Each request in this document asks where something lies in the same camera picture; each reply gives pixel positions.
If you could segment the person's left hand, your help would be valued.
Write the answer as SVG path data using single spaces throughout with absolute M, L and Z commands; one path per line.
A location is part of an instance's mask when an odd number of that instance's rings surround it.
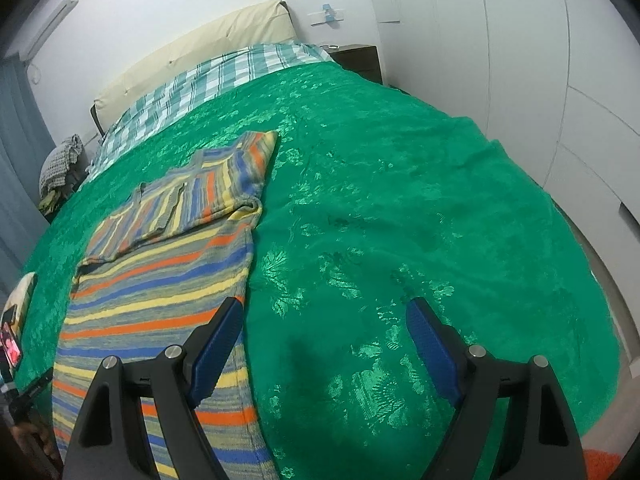
M 10 427 L 10 433 L 25 454 L 32 451 L 34 449 L 32 445 L 36 444 L 52 463 L 58 465 L 61 463 L 58 448 L 45 426 L 36 425 L 33 422 L 20 422 Z

